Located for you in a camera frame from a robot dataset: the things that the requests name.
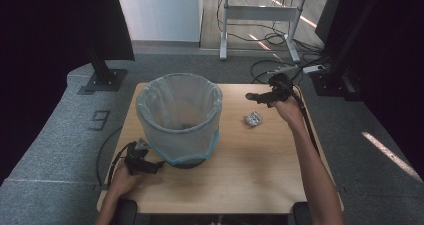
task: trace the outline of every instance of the plastic bag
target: plastic bag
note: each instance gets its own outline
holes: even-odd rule
[[[147,140],[171,165],[210,157],[219,138],[221,110],[219,87],[189,73],[153,80],[137,97],[137,115]]]

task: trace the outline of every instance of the black stand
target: black stand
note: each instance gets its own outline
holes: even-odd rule
[[[127,74],[126,69],[109,69],[106,62],[97,56],[91,42],[86,43],[86,51],[94,68],[86,86],[81,87],[79,95],[91,95],[96,91],[117,92]]]

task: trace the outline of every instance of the gray carpet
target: gray carpet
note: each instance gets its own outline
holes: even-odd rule
[[[92,224],[100,194],[97,153],[123,124],[138,83],[176,72],[195,73],[215,83],[250,83],[250,65],[259,60],[231,56],[222,62],[216,55],[138,54],[136,62],[108,62],[110,68],[128,70],[118,92],[93,95],[78,95],[93,72],[91,66],[71,72],[62,100],[0,188],[0,224]],[[255,73],[274,68],[275,64],[258,65]],[[306,76],[300,87],[340,191],[347,223],[422,224],[424,185],[364,137],[363,132],[371,134],[408,163],[366,106],[343,98],[318,97]],[[118,138],[119,133],[103,150],[102,180]]]

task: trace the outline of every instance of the person's right hand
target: person's right hand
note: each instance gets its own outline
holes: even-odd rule
[[[289,124],[291,128],[304,127],[304,120],[299,104],[293,96],[290,96],[286,101],[276,101],[270,103],[275,107],[280,116]]]

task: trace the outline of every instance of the wall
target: wall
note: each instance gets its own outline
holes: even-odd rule
[[[200,41],[202,0],[120,2],[133,41]]]

